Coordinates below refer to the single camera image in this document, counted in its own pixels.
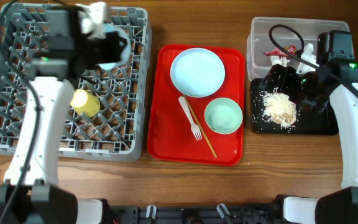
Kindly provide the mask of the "pile of rice waste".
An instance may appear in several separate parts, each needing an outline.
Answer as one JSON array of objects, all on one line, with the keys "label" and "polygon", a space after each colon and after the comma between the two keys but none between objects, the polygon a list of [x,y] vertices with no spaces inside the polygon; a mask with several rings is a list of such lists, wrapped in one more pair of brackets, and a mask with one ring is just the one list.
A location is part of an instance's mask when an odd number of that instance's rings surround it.
[{"label": "pile of rice waste", "polygon": [[277,88],[273,92],[262,90],[253,100],[254,106],[260,106],[254,118],[260,118],[266,123],[275,123],[281,129],[291,129],[297,121],[296,104],[289,100],[289,96],[279,93]]}]

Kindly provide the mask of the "white plastic fork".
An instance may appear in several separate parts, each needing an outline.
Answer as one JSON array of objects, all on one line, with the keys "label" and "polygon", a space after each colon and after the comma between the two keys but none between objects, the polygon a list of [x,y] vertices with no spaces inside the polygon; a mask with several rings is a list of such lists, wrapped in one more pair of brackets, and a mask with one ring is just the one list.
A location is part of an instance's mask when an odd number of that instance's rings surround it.
[{"label": "white plastic fork", "polygon": [[202,140],[202,134],[201,134],[200,127],[193,121],[193,117],[191,115],[191,111],[188,107],[185,97],[180,96],[178,98],[178,101],[179,101],[179,104],[182,107],[186,117],[188,118],[188,121],[190,123],[191,132],[194,135],[195,139],[197,141]]}]

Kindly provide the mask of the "grey plastic dishwasher rack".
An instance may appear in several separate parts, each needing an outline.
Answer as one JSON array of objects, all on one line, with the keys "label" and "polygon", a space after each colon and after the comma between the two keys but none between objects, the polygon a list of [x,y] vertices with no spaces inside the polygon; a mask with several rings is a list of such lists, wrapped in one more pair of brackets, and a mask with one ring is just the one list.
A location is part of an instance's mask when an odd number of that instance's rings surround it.
[{"label": "grey plastic dishwasher rack", "polygon": [[[26,88],[16,70],[47,49],[47,4],[16,3],[1,9],[0,156],[16,150],[25,112]],[[111,22],[130,41],[131,56],[120,66],[87,70],[77,88],[97,97],[93,117],[69,110],[59,153],[86,160],[136,161],[142,153],[145,86],[150,65],[152,28],[140,7],[110,8]]]}]

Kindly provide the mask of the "red plastic tray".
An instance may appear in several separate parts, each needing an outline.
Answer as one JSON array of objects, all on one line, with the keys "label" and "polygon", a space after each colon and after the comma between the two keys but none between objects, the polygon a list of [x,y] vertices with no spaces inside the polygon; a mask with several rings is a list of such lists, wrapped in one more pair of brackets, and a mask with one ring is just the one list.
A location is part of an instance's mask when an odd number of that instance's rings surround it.
[{"label": "red plastic tray", "polygon": [[204,120],[208,103],[216,98],[230,98],[244,107],[245,58],[236,49],[209,47],[222,61],[226,76],[220,89],[204,98],[187,96],[218,158],[214,158],[205,139],[197,141],[178,98],[182,96],[170,78],[174,58],[190,45],[170,44],[158,53],[154,92],[150,110],[147,150],[156,159],[194,162],[216,166],[237,164],[243,152],[244,127],[232,134],[218,134]]}]

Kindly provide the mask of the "green bowl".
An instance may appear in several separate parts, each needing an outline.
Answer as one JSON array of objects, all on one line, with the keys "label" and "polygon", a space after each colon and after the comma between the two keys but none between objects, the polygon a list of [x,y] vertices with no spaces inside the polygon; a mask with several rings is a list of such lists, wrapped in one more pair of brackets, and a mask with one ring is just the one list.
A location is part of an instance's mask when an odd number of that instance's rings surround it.
[{"label": "green bowl", "polygon": [[242,125],[243,111],[230,98],[216,98],[206,106],[204,120],[215,133],[232,134]]}]

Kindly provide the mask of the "crumpled white tissue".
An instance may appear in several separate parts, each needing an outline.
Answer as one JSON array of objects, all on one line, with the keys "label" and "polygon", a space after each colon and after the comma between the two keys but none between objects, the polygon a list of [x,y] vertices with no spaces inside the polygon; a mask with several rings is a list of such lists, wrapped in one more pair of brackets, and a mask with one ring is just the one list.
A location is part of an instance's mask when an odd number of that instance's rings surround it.
[{"label": "crumpled white tissue", "polygon": [[290,63],[290,59],[287,59],[286,57],[276,56],[272,55],[270,56],[270,61],[272,65],[281,65],[283,67],[287,67]]}]

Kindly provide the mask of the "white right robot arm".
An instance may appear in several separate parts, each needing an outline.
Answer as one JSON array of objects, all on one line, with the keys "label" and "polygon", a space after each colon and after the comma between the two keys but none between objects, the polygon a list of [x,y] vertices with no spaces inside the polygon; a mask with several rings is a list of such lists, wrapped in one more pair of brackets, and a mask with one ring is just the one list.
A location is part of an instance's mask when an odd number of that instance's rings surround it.
[{"label": "white right robot arm", "polygon": [[277,90],[294,103],[320,108],[329,100],[338,126],[343,175],[341,189],[319,199],[278,195],[270,219],[285,223],[358,223],[358,60],[350,32],[332,30],[318,36],[311,71],[274,65],[261,81],[264,90]]}]

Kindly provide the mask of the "red snack wrapper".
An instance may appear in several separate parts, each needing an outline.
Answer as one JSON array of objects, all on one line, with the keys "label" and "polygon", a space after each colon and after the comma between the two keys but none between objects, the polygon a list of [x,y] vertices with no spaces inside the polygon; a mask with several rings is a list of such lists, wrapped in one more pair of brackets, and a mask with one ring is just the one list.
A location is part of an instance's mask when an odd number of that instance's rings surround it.
[{"label": "red snack wrapper", "polygon": [[[298,53],[300,52],[299,50],[296,49],[296,47],[294,45],[284,47],[284,50],[287,51],[289,54],[294,55],[294,56],[298,56]],[[278,57],[290,58],[290,56],[288,54],[286,54],[285,52],[281,51],[277,47],[275,49],[271,50],[271,51],[264,52],[264,55],[265,56],[278,56]]]}]

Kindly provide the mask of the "wooden chopstick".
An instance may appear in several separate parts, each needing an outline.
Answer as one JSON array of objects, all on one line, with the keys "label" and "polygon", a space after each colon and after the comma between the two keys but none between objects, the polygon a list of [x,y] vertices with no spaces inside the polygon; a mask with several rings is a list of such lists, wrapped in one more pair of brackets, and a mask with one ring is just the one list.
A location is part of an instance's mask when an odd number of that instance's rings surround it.
[{"label": "wooden chopstick", "polygon": [[190,102],[187,100],[186,95],[183,94],[183,97],[185,98],[185,101],[186,101],[186,103],[187,103],[187,105],[188,105],[188,107],[189,107],[189,109],[190,109],[190,112],[191,112],[191,114],[193,115],[193,117],[194,117],[194,119],[195,119],[197,125],[198,125],[199,128],[200,128],[201,134],[203,135],[205,141],[207,142],[207,145],[209,146],[211,152],[213,153],[214,158],[218,158],[218,156],[217,156],[217,154],[216,154],[216,152],[215,152],[215,150],[214,150],[212,144],[210,143],[210,141],[209,141],[209,139],[208,139],[208,137],[207,137],[207,135],[206,135],[206,133],[205,133],[205,131],[204,131],[202,125],[201,125],[201,123],[199,122],[199,120],[198,120],[198,118],[197,118],[195,112],[193,111],[193,108],[191,107]]}]

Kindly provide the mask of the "light blue bowl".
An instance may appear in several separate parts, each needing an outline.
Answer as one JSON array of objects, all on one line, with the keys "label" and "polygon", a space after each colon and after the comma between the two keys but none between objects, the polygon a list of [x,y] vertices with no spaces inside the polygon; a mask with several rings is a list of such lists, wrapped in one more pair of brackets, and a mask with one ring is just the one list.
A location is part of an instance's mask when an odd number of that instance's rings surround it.
[{"label": "light blue bowl", "polygon": [[131,56],[131,42],[127,33],[112,24],[103,25],[105,39],[101,39],[103,46],[101,55],[103,61],[98,65],[103,70],[112,70],[124,65]]}]

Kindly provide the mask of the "clear plastic waste bin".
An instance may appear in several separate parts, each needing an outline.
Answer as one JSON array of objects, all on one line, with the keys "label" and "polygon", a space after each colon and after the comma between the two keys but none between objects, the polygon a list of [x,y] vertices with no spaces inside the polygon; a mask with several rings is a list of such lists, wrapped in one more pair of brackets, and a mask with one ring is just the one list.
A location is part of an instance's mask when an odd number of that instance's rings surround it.
[{"label": "clear plastic waste bin", "polygon": [[296,30],[303,38],[305,50],[312,56],[317,56],[318,36],[331,30],[349,32],[349,26],[343,21],[318,19],[299,19],[284,17],[255,17],[251,23],[247,39],[247,74],[249,80],[264,78],[272,63],[266,52],[275,49],[269,39],[269,30],[276,24],[283,24]]}]

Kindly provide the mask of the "yellow plastic cup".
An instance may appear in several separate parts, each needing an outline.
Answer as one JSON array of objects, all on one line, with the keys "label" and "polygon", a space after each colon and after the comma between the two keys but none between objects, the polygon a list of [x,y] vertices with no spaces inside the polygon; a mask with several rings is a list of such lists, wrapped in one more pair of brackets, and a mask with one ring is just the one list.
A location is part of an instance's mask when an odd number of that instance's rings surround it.
[{"label": "yellow plastic cup", "polygon": [[77,89],[74,92],[70,106],[79,114],[85,114],[91,118],[95,116],[100,109],[100,102],[98,98],[91,93]]}]

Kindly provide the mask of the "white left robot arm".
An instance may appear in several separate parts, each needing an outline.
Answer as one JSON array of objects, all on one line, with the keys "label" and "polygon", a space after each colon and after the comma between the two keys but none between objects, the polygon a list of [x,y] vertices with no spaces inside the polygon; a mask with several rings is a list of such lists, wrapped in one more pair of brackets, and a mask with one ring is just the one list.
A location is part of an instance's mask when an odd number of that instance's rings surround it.
[{"label": "white left robot arm", "polygon": [[27,74],[18,145],[0,185],[0,223],[118,223],[105,199],[79,200],[58,187],[58,151],[69,104],[86,70],[114,68],[130,57],[129,38],[111,24],[105,2],[47,10],[47,51]]}]

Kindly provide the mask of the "light blue round plate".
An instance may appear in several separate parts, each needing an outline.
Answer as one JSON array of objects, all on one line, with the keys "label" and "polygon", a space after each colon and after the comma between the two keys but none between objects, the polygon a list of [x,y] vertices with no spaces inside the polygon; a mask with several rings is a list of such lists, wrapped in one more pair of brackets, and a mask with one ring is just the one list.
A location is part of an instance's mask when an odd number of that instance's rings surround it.
[{"label": "light blue round plate", "polygon": [[175,88],[193,98],[204,98],[217,92],[225,76],[223,61],[204,48],[184,50],[174,58],[170,67],[170,78]]}]

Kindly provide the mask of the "black food waste tray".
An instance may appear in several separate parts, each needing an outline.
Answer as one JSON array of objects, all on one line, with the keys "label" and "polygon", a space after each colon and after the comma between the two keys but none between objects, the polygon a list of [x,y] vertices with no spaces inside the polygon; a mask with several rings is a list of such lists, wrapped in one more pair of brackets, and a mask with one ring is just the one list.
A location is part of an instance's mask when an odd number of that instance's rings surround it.
[{"label": "black food waste tray", "polygon": [[283,128],[280,124],[270,121],[264,115],[263,98],[265,91],[259,88],[261,81],[261,78],[256,78],[250,83],[251,127],[254,133],[333,136],[339,132],[334,111],[329,103],[323,107],[320,113],[308,111],[305,107],[298,105],[296,107],[296,120],[289,128]]}]

